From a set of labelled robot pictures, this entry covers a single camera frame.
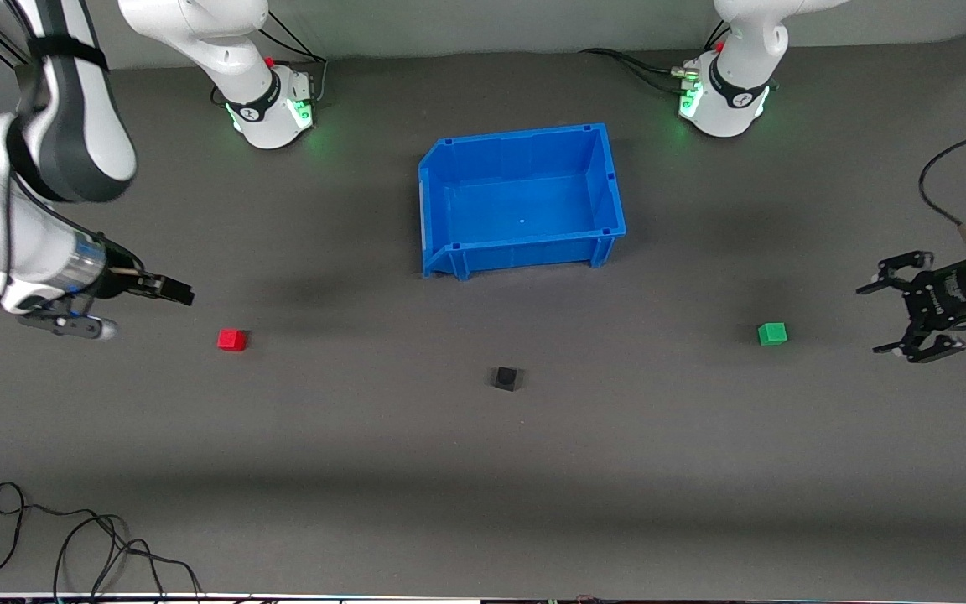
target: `gray tabletop surface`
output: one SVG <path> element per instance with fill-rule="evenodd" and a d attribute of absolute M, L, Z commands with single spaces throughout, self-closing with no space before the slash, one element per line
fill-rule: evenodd
<path fill-rule="evenodd" d="M 337 61 L 315 130 L 260 152 L 200 70 L 112 73 L 137 182 L 65 210 L 195 306 L 100 303 L 110 343 L 0 317 L 0 481 L 120 513 L 210 591 L 966 601 L 966 352 L 871 355 L 906 317 L 854 294 L 966 256 L 916 188 L 966 138 L 966 39 L 794 49 L 777 79 L 712 140 L 603 57 Z M 580 122 L 624 196 L 609 264 L 421 278 L 434 141 Z M 928 186 L 966 219 L 966 149 Z M 72 524 L 32 516 L 0 590 L 49 589 Z"/>

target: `green cube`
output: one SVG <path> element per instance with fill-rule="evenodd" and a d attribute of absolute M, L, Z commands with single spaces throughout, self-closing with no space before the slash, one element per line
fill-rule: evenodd
<path fill-rule="evenodd" d="M 763 324 L 759 328 L 759 344 L 763 346 L 781 346 L 789 341 L 789 334 L 785 332 L 785 324 Z"/>

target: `white wall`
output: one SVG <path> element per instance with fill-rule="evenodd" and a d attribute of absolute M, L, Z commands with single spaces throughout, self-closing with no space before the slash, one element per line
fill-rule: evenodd
<path fill-rule="evenodd" d="M 269 1 L 312 50 L 333 58 L 547 53 L 587 46 L 693 49 L 717 23 L 710 0 Z M 114 68 L 188 64 L 129 29 L 116 1 L 88 0 L 88 5 Z M 966 34 L 966 0 L 852 0 L 787 23 L 793 44 L 801 46 L 935 41 Z M 271 20 L 267 29 L 280 34 Z M 253 38 L 265 54 L 291 56 L 258 35 Z"/>

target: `blue plastic container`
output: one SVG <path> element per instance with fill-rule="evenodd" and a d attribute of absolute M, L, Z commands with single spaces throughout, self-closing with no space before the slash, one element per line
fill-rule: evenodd
<path fill-rule="evenodd" d="M 606 126 L 446 138 L 419 162 L 423 276 L 601 267 L 625 234 Z"/>

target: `red cube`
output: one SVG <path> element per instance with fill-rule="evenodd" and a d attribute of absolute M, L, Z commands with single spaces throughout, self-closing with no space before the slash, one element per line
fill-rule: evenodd
<path fill-rule="evenodd" d="M 239 329 L 223 329 L 218 332 L 218 347 L 226 352 L 244 351 L 248 346 L 248 332 Z"/>

